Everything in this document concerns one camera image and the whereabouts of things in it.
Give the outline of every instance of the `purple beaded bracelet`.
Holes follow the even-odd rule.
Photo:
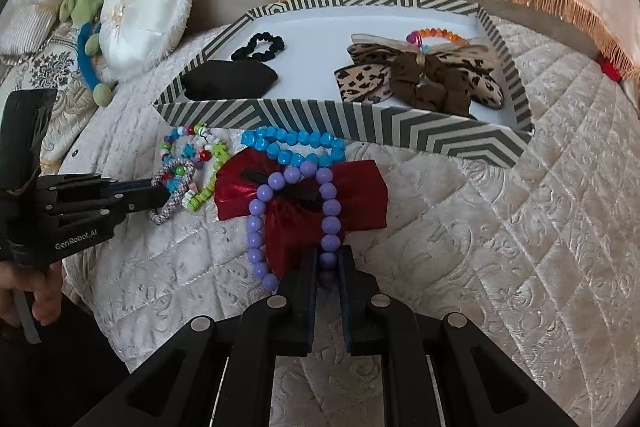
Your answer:
[[[324,271],[333,270],[338,262],[335,252],[340,248],[340,237],[338,232],[342,227],[338,215],[342,209],[340,201],[338,201],[338,190],[332,183],[334,174],[327,167],[318,168],[315,163],[309,160],[302,162],[300,167],[292,165],[287,166],[282,172],[273,172],[270,174],[267,184],[260,185],[256,192],[256,198],[249,203],[249,219],[246,222],[246,243],[249,250],[246,254],[249,263],[254,265],[253,274],[262,280],[264,288],[270,292],[278,289],[280,280],[271,273],[269,266],[265,263],[264,250],[264,227],[263,215],[266,211],[266,204],[273,200],[275,192],[283,190],[286,184],[296,184],[303,176],[305,178],[315,177],[320,184],[320,195],[324,199],[322,204],[322,231],[324,236],[320,242],[322,253],[320,254],[320,266]]]

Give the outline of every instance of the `blue beaded bracelet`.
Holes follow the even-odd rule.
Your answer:
[[[276,160],[280,165],[300,167],[303,161],[309,160],[318,167],[330,167],[334,163],[344,161],[344,140],[342,138],[334,138],[334,135],[330,132],[320,134],[315,131],[309,134],[304,130],[300,132],[287,131],[271,125],[244,131],[240,143],[264,152],[269,159]],[[296,144],[310,145],[314,149],[324,147],[330,151],[329,153],[324,152],[320,156],[311,153],[305,158],[302,154],[282,149],[280,143],[286,143],[290,146]]]

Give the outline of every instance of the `red bow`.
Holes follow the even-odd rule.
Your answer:
[[[214,200],[221,221],[248,216],[249,202],[255,198],[257,184],[241,176],[253,171],[269,175],[284,167],[264,153],[247,147],[227,161],[216,176]],[[338,189],[340,239],[351,230],[372,230],[386,227],[386,184],[373,160],[339,163],[331,167],[334,185]],[[318,193],[315,179],[304,179],[300,190]],[[310,210],[278,193],[269,203],[265,218],[266,256],[271,270],[279,278],[300,268],[306,248],[319,245],[324,233],[322,210]]]

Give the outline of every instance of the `box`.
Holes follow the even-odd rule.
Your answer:
[[[493,110],[472,102],[477,120],[410,108],[394,99],[343,103],[334,70],[351,64],[352,33],[404,40],[412,30],[441,27],[464,38],[487,36],[501,60],[492,76],[505,93]],[[193,102],[181,78],[205,60],[229,60],[257,32],[280,35],[286,49],[267,65],[279,80],[269,98]],[[486,11],[464,0],[289,0],[249,10],[198,53],[154,103],[172,126],[330,132],[336,137],[484,160],[510,168],[533,136],[529,101],[507,46]]]

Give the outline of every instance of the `human hand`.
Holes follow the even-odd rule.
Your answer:
[[[33,292],[33,318],[48,326],[60,317],[62,306],[62,262],[49,266],[47,273],[0,262],[0,319],[14,328],[20,327],[20,317],[11,290]]]

